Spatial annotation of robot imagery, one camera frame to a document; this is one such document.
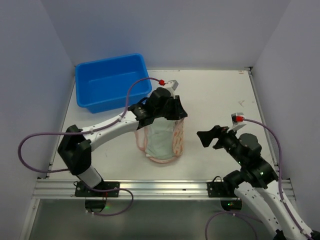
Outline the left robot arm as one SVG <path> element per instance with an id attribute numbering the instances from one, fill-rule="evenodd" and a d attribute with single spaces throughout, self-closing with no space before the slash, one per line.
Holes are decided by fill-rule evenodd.
<path id="1" fill-rule="evenodd" d="M 151 125 L 155 119 L 179 121 L 188 116 L 179 95 L 158 87 L 149 97 L 128 106 L 121 115 L 95 126 L 67 128 L 57 152 L 73 176 L 86 187 L 96 189 L 104 180 L 92 165 L 92 152 L 106 142 L 123 134 Z"/>

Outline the floral mesh laundry bag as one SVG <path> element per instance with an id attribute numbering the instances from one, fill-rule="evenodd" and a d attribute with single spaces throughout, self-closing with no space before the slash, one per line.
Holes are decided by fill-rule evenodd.
<path id="1" fill-rule="evenodd" d="M 137 148 L 142 151 L 145 156 L 150 159 L 151 161 L 158 163 L 158 164 L 168 164 L 170 162 L 175 161 L 178 159 L 184 152 L 184 120 L 171 120 L 175 122 L 175 127 L 173 131 L 173 141 L 172 141 L 172 150 L 173 150 L 173 158 L 169 160 L 160 161 L 155 160 L 154 158 L 146 156 L 146 145 L 147 145 L 147 127 L 143 127 L 134 132 L 135 134 L 135 142 Z"/>

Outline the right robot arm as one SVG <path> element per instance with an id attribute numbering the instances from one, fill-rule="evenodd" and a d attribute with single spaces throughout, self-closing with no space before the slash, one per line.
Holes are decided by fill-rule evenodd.
<path id="1" fill-rule="evenodd" d="M 299 216 L 281 186 L 274 168 L 261 156 L 262 146 L 250 133 L 237 136 L 237 128 L 214 126 L 198 131 L 203 147 L 217 139 L 215 150 L 224 149 L 240 165 L 223 178 L 228 194 L 245 202 L 268 228 L 276 240 L 318 240 L 319 231 L 312 230 Z"/>

